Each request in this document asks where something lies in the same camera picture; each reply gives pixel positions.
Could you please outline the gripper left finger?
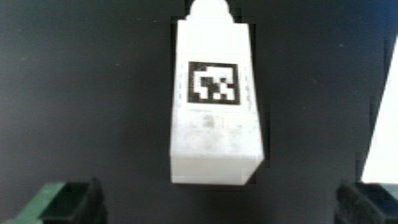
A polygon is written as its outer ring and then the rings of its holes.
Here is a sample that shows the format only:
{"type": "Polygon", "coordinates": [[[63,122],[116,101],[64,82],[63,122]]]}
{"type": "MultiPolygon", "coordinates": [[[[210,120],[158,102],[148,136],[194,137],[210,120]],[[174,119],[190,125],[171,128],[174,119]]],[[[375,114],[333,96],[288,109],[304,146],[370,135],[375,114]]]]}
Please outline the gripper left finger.
{"type": "Polygon", "coordinates": [[[16,224],[109,224],[100,180],[48,183],[16,216],[16,224]]]}

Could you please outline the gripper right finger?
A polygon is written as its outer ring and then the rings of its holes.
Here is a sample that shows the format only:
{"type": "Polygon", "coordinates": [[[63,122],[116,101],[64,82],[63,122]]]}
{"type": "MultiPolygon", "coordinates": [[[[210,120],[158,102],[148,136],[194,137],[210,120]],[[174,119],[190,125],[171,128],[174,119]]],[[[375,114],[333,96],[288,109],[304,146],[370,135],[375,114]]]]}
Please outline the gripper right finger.
{"type": "Polygon", "coordinates": [[[334,224],[398,224],[398,185],[343,182],[336,189],[334,224]]]}

